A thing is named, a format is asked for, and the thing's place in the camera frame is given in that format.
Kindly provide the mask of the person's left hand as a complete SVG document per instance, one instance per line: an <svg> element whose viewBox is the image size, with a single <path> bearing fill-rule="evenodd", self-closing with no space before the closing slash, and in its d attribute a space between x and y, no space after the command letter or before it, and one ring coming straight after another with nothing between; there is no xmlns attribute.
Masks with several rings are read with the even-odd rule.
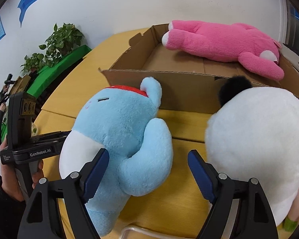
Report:
<svg viewBox="0 0 299 239"><path fill-rule="evenodd" d="M5 193L5 200L2 201L3 205L7 206L9 202L13 204L22 202L24 196L19 187L19 182L17 175L13 166L10 165L1 165L1 174L2 174L2 190ZM32 174L32 187L35 188L39 183L39 180L44 177L43 175L43 161L40 160L38 163L38 170Z"/></svg>

